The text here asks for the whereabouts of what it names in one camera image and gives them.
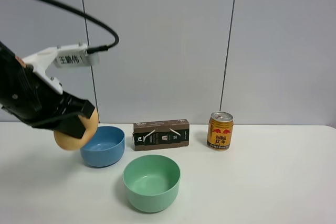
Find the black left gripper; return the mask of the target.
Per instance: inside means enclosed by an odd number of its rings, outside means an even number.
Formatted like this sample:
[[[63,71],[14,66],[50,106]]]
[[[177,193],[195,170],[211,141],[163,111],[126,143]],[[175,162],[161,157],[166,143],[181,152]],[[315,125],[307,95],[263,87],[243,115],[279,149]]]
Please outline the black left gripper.
[[[86,128],[79,115],[90,118],[95,106],[66,92],[57,94],[33,70],[1,44],[1,108],[31,127],[82,138]]]

